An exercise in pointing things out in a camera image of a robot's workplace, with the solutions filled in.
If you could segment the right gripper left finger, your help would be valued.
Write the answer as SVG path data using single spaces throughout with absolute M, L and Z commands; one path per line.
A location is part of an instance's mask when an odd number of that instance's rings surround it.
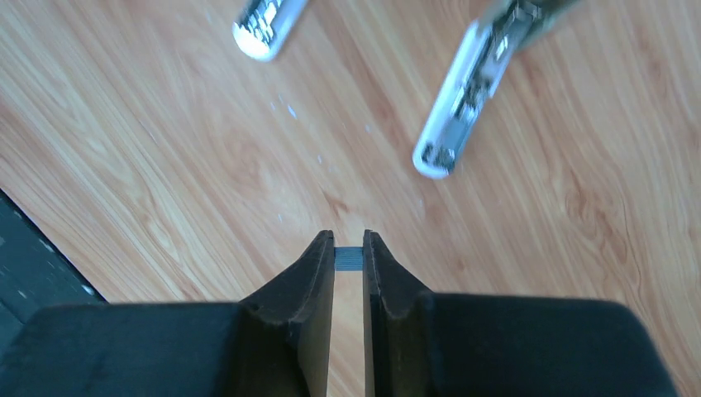
M 334 236 L 238 302 L 37 312 L 1 360 L 4 396 L 323 396 Z

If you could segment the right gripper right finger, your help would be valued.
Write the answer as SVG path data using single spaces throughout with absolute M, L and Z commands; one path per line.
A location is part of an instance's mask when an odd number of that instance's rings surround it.
M 647 330 L 605 300 L 438 293 L 362 246 L 368 396 L 674 396 Z

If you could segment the white stapler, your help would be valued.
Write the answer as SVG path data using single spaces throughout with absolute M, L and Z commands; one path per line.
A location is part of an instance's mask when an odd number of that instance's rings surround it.
M 236 44 L 253 60 L 273 60 L 307 4 L 308 0 L 249 1 L 232 25 Z

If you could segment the grey green stapler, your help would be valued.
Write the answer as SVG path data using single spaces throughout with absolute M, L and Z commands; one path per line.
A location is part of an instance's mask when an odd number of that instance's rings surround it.
M 443 179 L 458 163 L 512 57 L 575 1 L 493 1 L 467 28 L 412 153 L 417 172 Z

